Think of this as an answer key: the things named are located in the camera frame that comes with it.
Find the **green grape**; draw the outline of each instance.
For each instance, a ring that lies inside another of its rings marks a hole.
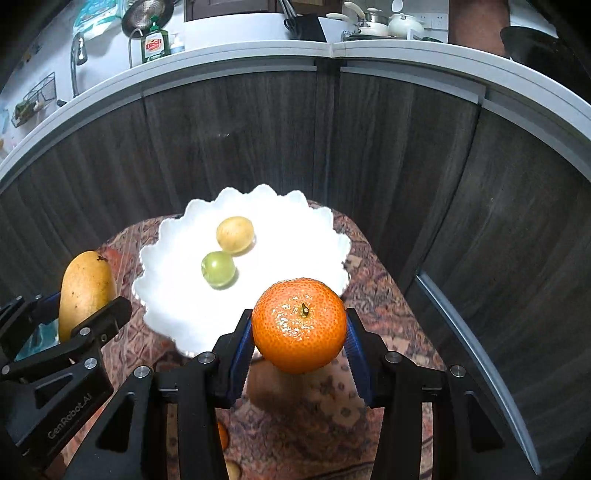
[[[201,261],[201,273],[212,287],[223,287],[232,281],[236,266],[227,252],[210,252]]]

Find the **dish soap bottle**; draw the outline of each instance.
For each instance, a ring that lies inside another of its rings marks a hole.
[[[156,25],[157,20],[158,17],[155,15],[150,18],[150,33],[142,38],[142,63],[170,55],[168,32]]]

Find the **table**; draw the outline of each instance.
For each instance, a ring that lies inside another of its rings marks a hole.
[[[421,366],[445,369],[359,228],[345,215],[336,211],[333,214],[335,230],[352,240],[345,265],[351,276],[342,296],[345,306],[354,307],[364,326],[380,334],[390,350],[403,353]],[[103,347],[105,366],[115,389],[139,365],[163,371],[187,361],[176,352],[172,341],[146,326],[145,310],[131,293],[133,281],[142,274],[139,251],[157,241],[158,227],[164,218],[132,225],[98,250],[111,263],[118,293],[129,298],[133,307],[129,323]],[[234,407],[217,411],[230,435],[226,459],[240,464],[243,480],[369,479],[383,409],[365,408],[357,396],[344,354],[326,367],[302,376],[300,395],[291,399],[288,411],[269,411],[253,404],[248,391],[255,367],[251,367],[245,391]],[[430,477],[433,448],[431,405],[423,406],[421,479]],[[66,463],[101,411],[62,451]],[[179,479],[176,406],[168,408],[167,457],[168,478]]]

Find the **plastic bag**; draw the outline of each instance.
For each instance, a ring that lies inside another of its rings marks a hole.
[[[22,346],[21,351],[16,355],[15,361],[18,362],[23,358],[26,358],[35,353],[47,350],[52,346],[56,346],[60,343],[57,336],[58,320],[54,320],[49,325],[40,323],[39,326],[33,331],[29,340]]]
[[[74,21],[73,35],[95,38],[121,24],[126,0],[88,0]]]

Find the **electrical outlet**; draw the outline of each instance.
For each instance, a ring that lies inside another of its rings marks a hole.
[[[431,20],[431,27],[433,30],[447,30],[448,29],[448,14],[433,14]]]
[[[414,18],[419,20],[423,25],[423,28],[431,28],[431,20],[433,18],[433,14],[409,14],[412,15]]]

